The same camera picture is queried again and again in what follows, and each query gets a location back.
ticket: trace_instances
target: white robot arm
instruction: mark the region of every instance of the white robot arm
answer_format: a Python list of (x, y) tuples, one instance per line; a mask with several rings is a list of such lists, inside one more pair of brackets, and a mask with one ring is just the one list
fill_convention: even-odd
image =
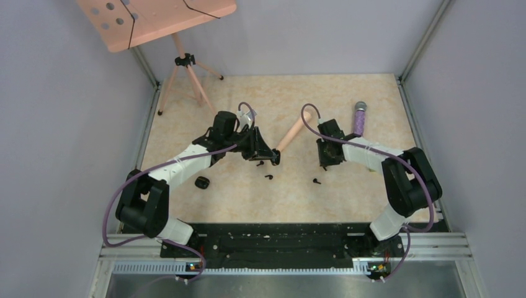
[(351, 140), (352, 143), (365, 146), (365, 148), (360, 148), (320, 138), (316, 141), (320, 166), (334, 166), (343, 161), (353, 161), (382, 174), (384, 177), (389, 204), (380, 216), (371, 222), (369, 235), (366, 233), (366, 237), (371, 238), (370, 250), (381, 251), (382, 243), (397, 236), (404, 224), (410, 221), (415, 211), (427, 207), (426, 197), (418, 181), (410, 178), (406, 169), (398, 161), (371, 151), (371, 148), (390, 153), (409, 163), (424, 181), (433, 202), (442, 196), (442, 188), (420, 148), (399, 150), (369, 142), (354, 134), (345, 136), (334, 119), (325, 122), (320, 121), (318, 130), (322, 135), (341, 140)]
[[(241, 152), (245, 160), (270, 160), (273, 165), (279, 165), (280, 152), (271, 150), (263, 141), (259, 128), (253, 125), (255, 113), (238, 111), (238, 115), (239, 119), (234, 113), (220, 111), (206, 134), (169, 160), (168, 165), (130, 183), (118, 202), (117, 219), (147, 237), (169, 239), (185, 245), (194, 230), (169, 216), (169, 193), (225, 157), (226, 152), (218, 153), (218, 150), (231, 147), (230, 152)], [(240, 132), (236, 124), (242, 127)], [(133, 170), (128, 179), (138, 173), (140, 170)], [(148, 195), (148, 200), (143, 200), (141, 195)]]

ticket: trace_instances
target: purple handle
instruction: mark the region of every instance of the purple handle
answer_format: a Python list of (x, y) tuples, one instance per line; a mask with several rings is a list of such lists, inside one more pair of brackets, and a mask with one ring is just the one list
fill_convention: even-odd
[(367, 105), (363, 101), (357, 102), (354, 106), (354, 129), (352, 133), (360, 137), (365, 128), (365, 110), (367, 110)]
[(353, 133), (359, 136), (363, 135), (365, 128), (365, 111), (357, 110), (354, 112), (354, 131)]

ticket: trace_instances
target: pink tabletop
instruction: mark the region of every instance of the pink tabletop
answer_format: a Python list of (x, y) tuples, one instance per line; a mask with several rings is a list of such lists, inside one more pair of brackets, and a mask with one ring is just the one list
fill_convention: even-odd
[[(212, 16), (189, 9), (183, 0), (76, 1), (110, 52), (126, 50), (236, 10), (235, 0), (186, 0), (191, 8)], [(135, 25), (130, 14), (135, 18)]]

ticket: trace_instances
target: marble surface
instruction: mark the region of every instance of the marble surface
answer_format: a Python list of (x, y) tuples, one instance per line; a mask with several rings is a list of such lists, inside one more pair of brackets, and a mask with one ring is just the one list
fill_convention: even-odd
[[(414, 140), (392, 74), (310, 76), (242, 76), (224, 81), (209, 77), (207, 94), (218, 111), (237, 110), (246, 101), (256, 110), (256, 125), (265, 142), (275, 148), (297, 120), (302, 105), (315, 104), (323, 119), (335, 118), (351, 133), (357, 101), (368, 105), (364, 137), (388, 147), (406, 149)], [(173, 89), (192, 94), (187, 79)], [(207, 106), (171, 93), (164, 114), (156, 115), (146, 148), (143, 169), (162, 163), (184, 150), (212, 125)], [(303, 128), (282, 153), (279, 166), (245, 161), (227, 153), (172, 191), (170, 213), (187, 222), (369, 222), (387, 204), (383, 178), (364, 166), (343, 163), (324, 171), (319, 167), (313, 133)], [(264, 176), (274, 175), (273, 180)], [(208, 189), (194, 186), (197, 176), (210, 179)], [(317, 178), (322, 184), (312, 182)], [(413, 222), (429, 220), (420, 210)]]

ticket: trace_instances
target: white wall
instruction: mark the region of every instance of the white wall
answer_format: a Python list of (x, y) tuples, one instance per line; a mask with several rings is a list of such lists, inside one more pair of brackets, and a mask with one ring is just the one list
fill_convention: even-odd
[(523, 297), (526, 2), (456, 1), (408, 81), (444, 189), (491, 297)]
[[(224, 75), (401, 73), (441, 0), (237, 3), (232, 15), (181, 32), (186, 51)], [(170, 37), (143, 50), (158, 78), (170, 75)]]
[(1, 1), (0, 40), (0, 297), (86, 297), (151, 88), (74, 1)]

